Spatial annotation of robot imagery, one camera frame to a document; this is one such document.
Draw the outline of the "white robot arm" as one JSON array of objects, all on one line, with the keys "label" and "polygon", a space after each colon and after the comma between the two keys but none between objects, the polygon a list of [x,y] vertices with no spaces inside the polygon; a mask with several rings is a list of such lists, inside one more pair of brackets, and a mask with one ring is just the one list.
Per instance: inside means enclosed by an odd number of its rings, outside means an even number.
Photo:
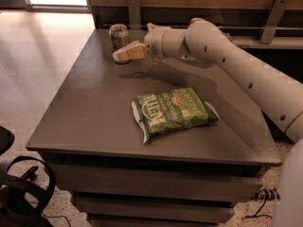
[{"label": "white robot arm", "polygon": [[294,142],[281,168],[271,227],[303,227],[303,84],[242,50],[204,19],[192,19],[186,29],[152,23],[148,29],[143,43],[118,49],[114,60],[150,55],[220,66]]}]

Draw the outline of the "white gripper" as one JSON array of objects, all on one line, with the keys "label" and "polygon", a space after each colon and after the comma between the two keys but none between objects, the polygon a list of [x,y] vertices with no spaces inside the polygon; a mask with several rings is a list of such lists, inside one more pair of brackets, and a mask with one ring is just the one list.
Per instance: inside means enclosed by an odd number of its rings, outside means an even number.
[{"label": "white gripper", "polygon": [[163,39],[166,31],[165,26],[157,26],[153,23],[147,23],[148,33],[144,37],[144,43],[134,41],[118,49],[113,53],[113,59],[116,62],[125,62],[132,60],[141,60],[148,53],[150,56],[158,59],[164,59]]}]

